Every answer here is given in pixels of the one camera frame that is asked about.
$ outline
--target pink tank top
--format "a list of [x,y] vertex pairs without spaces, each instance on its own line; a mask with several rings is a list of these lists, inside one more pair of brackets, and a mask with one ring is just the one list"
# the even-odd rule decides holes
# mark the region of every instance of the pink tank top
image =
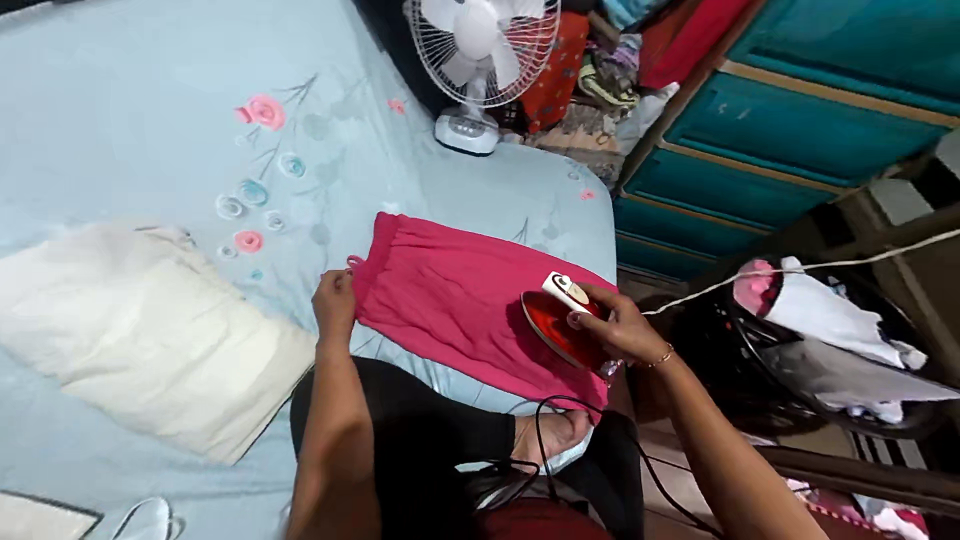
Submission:
[[562,394],[606,405],[606,384],[553,353],[519,302],[551,271],[616,290],[592,272],[514,242],[383,212],[367,260],[349,262],[357,320],[407,351],[533,401]]

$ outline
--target white pillow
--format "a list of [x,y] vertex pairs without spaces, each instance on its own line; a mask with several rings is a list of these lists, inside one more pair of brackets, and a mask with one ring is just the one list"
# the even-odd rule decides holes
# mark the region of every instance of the white pillow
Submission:
[[93,225],[0,258],[0,343],[118,423],[232,464],[309,368],[186,233]]

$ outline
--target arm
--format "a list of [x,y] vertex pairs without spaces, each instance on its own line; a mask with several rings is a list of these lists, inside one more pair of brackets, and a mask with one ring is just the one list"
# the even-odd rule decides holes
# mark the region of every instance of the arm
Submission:
[[612,310],[611,320],[571,313],[574,328],[593,332],[620,357],[649,366],[693,476],[724,532],[734,540],[827,540],[783,479],[724,417],[679,355],[660,362],[669,345],[629,298],[581,284]]
[[380,537],[373,424],[349,353],[351,282],[349,271],[327,272],[313,298],[320,341],[287,540]]

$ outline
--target laundry basket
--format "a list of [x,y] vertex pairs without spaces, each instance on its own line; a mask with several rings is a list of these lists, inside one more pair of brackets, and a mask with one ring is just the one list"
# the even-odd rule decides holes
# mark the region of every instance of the laundry basket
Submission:
[[[780,267],[781,257],[764,258],[775,268]],[[880,327],[886,335],[929,354],[929,347],[906,315],[855,271],[832,267],[808,274],[823,283],[830,278],[842,283],[851,302],[883,318]],[[780,283],[782,274],[777,274],[773,286],[779,289]],[[768,369],[758,353],[800,337],[741,307],[733,299],[732,285],[691,301],[678,317],[671,338],[724,414],[748,433],[777,437],[811,432],[833,423],[877,437],[917,439],[935,430],[944,418],[939,414],[942,402],[904,403],[903,420],[896,424],[869,414],[854,418],[800,391],[788,377]],[[939,379],[942,375],[931,364],[913,373]]]

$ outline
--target fan base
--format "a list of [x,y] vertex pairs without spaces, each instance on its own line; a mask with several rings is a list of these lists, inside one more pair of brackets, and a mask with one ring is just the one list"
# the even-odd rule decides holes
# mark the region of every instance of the fan base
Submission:
[[451,150],[472,156],[489,156],[500,140],[500,133],[493,118],[488,114],[479,116],[481,118],[468,115],[456,107],[446,109],[437,118],[433,136]]

